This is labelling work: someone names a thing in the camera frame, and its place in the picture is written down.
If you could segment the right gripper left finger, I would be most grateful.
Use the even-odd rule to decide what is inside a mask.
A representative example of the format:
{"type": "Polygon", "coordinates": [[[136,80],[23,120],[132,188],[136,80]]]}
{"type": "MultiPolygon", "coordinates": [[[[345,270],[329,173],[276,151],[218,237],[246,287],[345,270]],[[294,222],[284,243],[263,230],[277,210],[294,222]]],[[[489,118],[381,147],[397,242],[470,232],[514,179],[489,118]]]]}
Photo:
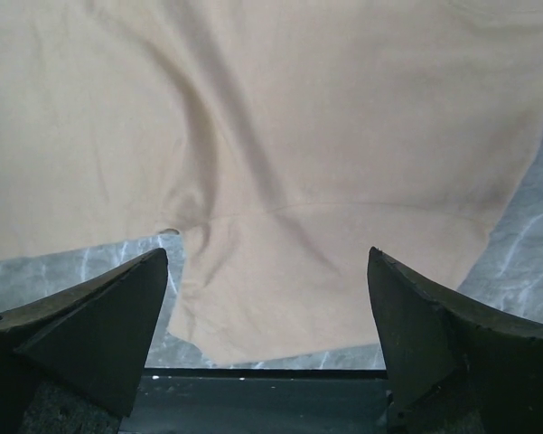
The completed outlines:
{"type": "Polygon", "coordinates": [[[0,433],[116,433],[130,415],[168,280],[154,249],[0,313],[0,433]]]}

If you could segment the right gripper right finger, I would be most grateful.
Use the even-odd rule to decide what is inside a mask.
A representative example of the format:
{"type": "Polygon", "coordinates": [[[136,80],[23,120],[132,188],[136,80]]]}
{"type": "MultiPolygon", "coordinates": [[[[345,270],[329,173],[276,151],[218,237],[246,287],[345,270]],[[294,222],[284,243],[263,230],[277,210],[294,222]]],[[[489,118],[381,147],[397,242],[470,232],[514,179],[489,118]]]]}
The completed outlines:
{"type": "Polygon", "coordinates": [[[370,250],[368,287],[394,433],[543,433],[543,324],[370,250]]]}

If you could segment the beige t-shirt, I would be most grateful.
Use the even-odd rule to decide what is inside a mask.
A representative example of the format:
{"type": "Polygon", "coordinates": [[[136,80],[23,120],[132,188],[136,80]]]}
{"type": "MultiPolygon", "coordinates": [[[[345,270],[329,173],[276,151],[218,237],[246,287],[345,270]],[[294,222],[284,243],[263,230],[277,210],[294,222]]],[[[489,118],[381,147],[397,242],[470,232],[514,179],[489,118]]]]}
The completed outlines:
{"type": "Polygon", "coordinates": [[[372,344],[378,247],[458,288],[543,133],[543,1],[0,1],[0,261],[177,231],[218,364],[372,344]]]}

